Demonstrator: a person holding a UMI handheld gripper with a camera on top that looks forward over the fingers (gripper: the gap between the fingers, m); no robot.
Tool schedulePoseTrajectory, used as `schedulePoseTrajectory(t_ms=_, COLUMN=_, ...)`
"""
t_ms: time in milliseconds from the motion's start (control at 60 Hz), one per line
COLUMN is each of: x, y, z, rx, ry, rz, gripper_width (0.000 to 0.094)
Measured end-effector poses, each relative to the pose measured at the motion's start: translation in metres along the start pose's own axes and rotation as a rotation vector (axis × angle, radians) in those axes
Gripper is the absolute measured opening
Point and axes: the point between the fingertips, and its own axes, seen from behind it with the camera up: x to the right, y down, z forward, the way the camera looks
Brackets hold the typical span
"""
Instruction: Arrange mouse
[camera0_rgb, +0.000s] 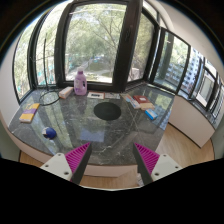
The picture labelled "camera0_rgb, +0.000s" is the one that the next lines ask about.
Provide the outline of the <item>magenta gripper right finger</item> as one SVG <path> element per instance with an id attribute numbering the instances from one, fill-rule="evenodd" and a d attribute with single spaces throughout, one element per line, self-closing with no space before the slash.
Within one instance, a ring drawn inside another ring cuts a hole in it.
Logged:
<path id="1" fill-rule="evenodd" d="M 168 154 L 158 154 L 138 143 L 133 144 L 133 154 L 144 185 L 182 169 Z"/>

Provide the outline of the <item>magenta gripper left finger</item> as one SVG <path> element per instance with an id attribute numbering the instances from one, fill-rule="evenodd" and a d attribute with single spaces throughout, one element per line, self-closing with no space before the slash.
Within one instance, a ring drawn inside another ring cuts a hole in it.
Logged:
<path id="1" fill-rule="evenodd" d="M 88 142 L 66 154 L 55 154 L 41 169 L 79 185 L 91 153 L 92 146 Z"/>

